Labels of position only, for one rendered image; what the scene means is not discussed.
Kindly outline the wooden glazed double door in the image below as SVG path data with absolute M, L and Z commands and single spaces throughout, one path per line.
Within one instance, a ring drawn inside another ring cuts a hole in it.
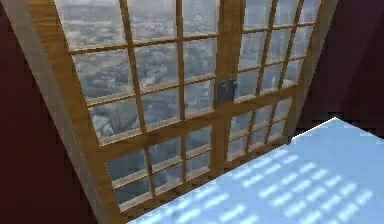
M 0 5 L 97 223 L 129 224 L 292 139 L 338 1 Z

